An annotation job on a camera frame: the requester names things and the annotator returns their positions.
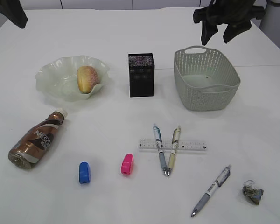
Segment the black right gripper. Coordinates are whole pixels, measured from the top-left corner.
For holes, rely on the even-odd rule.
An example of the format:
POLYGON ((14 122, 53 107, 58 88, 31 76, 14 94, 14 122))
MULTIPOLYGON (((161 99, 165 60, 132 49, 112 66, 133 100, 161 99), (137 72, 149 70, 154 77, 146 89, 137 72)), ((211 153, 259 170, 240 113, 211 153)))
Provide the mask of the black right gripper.
POLYGON ((264 8, 254 3, 253 0, 212 0, 208 6, 196 9, 194 23, 207 21, 202 22, 201 44, 205 46, 218 32, 217 25, 228 24, 223 35, 225 43, 248 31, 252 27, 251 19, 261 20, 264 17, 264 8))

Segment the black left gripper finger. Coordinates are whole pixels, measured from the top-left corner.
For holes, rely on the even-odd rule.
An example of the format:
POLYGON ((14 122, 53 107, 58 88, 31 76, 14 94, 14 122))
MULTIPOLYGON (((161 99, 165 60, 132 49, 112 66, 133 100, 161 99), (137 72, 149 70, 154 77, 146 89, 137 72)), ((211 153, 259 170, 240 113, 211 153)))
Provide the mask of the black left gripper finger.
POLYGON ((24 29, 28 22, 19 0, 0 0, 0 14, 21 29, 24 29))

